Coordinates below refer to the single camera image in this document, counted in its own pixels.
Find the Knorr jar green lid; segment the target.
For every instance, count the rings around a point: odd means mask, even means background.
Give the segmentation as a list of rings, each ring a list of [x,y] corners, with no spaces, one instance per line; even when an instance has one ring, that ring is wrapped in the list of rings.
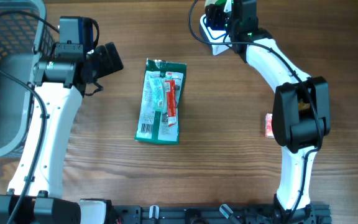
[[[224,6],[227,0],[205,0],[204,6],[207,7],[209,5],[217,5],[217,6]]]

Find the red white tube package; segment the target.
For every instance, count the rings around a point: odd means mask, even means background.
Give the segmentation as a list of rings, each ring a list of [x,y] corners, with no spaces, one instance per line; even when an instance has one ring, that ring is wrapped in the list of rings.
[[[177,103],[175,94],[175,81],[165,80],[167,95],[167,124],[169,127],[177,123]]]

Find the green 3M gloves package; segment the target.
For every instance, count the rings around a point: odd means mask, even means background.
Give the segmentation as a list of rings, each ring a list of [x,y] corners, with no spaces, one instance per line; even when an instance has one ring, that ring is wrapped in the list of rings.
[[[167,124],[167,112],[161,113],[153,109],[152,90],[149,83],[149,77],[175,81],[177,123],[171,127]],[[151,142],[154,144],[178,144],[178,104],[183,93],[185,80],[185,63],[152,59],[148,59],[146,61],[139,121],[137,125],[137,132],[135,134],[136,140]]]

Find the pink Kleenex tissue pack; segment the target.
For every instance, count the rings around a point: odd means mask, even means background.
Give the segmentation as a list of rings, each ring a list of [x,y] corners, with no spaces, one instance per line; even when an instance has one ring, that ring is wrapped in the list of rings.
[[[272,114],[267,113],[265,115],[265,137],[266,138],[274,138],[273,130],[272,130]]]

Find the yellow oil bottle silver cap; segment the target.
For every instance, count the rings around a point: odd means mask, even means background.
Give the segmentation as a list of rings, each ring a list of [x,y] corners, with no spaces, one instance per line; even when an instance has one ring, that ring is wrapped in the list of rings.
[[[305,113],[305,112],[307,112],[308,110],[310,110],[310,108],[311,108],[310,103],[304,102],[303,99],[300,99],[300,100],[298,101],[298,111],[299,111],[300,113]]]

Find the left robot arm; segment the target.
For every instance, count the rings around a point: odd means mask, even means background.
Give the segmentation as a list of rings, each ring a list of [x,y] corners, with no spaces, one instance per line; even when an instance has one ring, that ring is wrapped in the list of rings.
[[[113,43],[98,44],[99,26],[92,18],[63,16],[57,32],[59,41],[34,64],[34,80],[26,85],[34,108],[20,165],[0,194],[0,223],[114,223],[118,218],[110,200],[62,199],[62,176],[87,84],[123,64]]]

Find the white barcode scanner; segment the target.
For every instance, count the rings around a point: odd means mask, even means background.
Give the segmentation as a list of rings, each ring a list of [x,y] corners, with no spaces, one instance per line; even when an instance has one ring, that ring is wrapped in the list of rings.
[[[231,42],[230,37],[224,29],[212,29],[207,26],[206,15],[202,15],[200,18],[200,34],[201,38],[205,42],[221,43]],[[209,45],[213,55],[219,55],[224,51],[230,49],[232,44],[229,45]]]

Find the teal toothbrush package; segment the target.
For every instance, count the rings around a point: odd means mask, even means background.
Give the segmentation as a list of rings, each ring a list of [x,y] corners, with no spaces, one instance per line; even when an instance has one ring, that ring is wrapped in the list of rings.
[[[155,111],[167,112],[167,94],[165,90],[165,80],[163,78],[149,77],[152,90],[152,105]]]

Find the grey plastic mesh basket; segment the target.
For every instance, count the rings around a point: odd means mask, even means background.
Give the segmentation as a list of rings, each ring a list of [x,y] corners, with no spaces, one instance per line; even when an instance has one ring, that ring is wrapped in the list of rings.
[[[20,157],[34,105],[23,84],[34,84],[33,68],[50,53],[50,29],[42,0],[0,1],[0,157]]]

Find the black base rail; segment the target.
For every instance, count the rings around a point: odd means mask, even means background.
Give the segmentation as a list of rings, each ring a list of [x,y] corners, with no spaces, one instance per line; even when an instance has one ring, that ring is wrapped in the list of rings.
[[[113,206],[110,223],[285,223],[271,204],[246,207]]]

